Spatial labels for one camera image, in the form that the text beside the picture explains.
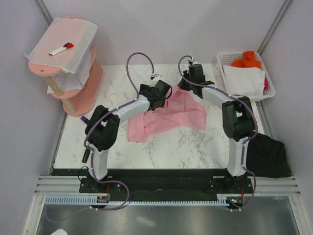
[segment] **white wall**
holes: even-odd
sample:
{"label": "white wall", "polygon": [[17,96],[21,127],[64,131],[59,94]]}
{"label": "white wall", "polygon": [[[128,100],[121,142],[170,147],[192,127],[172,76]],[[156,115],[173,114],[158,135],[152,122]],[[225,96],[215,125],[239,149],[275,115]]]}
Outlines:
{"label": "white wall", "polygon": [[30,53],[47,24],[33,0],[5,0],[0,8],[0,233],[20,235],[35,186],[45,174],[57,127],[60,101],[33,75]]}
{"label": "white wall", "polygon": [[276,89],[265,100],[313,222],[313,1],[296,0],[262,58]]}
{"label": "white wall", "polygon": [[[52,17],[99,25],[96,62],[125,64],[133,52],[156,64],[185,54],[203,63],[228,50],[257,50],[284,0],[43,0]],[[146,64],[138,56],[131,63]]]}

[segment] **white plastic basket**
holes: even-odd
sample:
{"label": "white plastic basket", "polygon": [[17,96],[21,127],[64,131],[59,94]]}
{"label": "white plastic basket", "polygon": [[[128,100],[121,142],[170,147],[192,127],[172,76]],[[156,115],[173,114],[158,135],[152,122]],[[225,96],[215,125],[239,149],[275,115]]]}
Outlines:
{"label": "white plastic basket", "polygon": [[[226,51],[226,52],[220,52],[220,53],[217,54],[217,61],[219,63],[220,71],[221,71],[221,74],[222,74],[222,77],[223,77],[225,90],[228,93],[229,93],[229,88],[228,88],[227,81],[225,79],[223,66],[224,65],[230,65],[234,60],[236,60],[238,58],[242,59],[243,58],[243,53],[244,53],[244,51],[232,51],[232,52],[231,51]],[[272,80],[270,79],[270,76],[268,74],[268,71],[265,68],[265,65],[264,65],[264,63],[262,61],[262,58],[261,58],[260,54],[257,53],[256,51],[254,53],[255,53],[255,59],[257,61],[261,61],[262,62],[261,69],[263,71],[265,71],[265,78],[268,80],[268,90],[264,91],[262,96],[249,96],[251,101],[260,101],[260,100],[265,99],[265,98],[273,97],[276,94],[276,91],[275,91],[275,88],[273,86]]]}

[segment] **white marble surface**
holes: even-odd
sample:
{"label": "white marble surface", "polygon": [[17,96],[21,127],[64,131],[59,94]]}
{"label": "white marble surface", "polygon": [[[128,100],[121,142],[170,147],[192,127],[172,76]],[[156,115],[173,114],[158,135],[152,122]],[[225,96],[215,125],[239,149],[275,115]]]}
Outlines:
{"label": "white marble surface", "polygon": [[[97,105],[116,106],[135,98],[125,66],[103,66],[104,78],[99,90]],[[223,88],[223,81],[215,64],[203,64],[207,80]],[[150,83],[150,65],[132,65],[130,74],[139,88]],[[174,86],[180,81],[177,65],[155,65],[155,73]],[[127,125],[120,125],[118,137],[110,149],[108,168],[225,168],[228,163],[229,143],[222,127],[222,111],[212,103],[190,93],[206,110],[204,131],[180,127],[148,138],[145,143],[127,141]],[[263,133],[255,103],[252,108],[259,132]],[[93,110],[85,116],[90,118]],[[85,151],[83,146],[86,125],[79,117],[68,116],[55,160],[54,168],[81,168]]]}

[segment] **red marker cap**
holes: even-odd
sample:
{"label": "red marker cap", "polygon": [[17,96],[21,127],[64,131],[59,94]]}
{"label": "red marker cap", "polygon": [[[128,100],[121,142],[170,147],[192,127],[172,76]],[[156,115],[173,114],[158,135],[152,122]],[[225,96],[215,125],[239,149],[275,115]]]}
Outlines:
{"label": "red marker cap", "polygon": [[72,47],[74,47],[74,44],[73,44],[73,43],[70,43],[70,44],[67,45],[67,49],[70,49],[70,48],[72,48]]}

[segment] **pink cloth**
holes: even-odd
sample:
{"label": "pink cloth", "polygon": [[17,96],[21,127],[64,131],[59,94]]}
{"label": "pink cloth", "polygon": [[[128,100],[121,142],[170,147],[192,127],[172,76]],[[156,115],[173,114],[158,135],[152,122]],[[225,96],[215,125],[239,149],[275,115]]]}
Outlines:
{"label": "pink cloth", "polygon": [[172,96],[164,108],[147,111],[128,121],[128,141],[145,142],[154,136],[180,126],[198,130],[205,129],[205,109],[197,103],[188,91],[173,88]]}

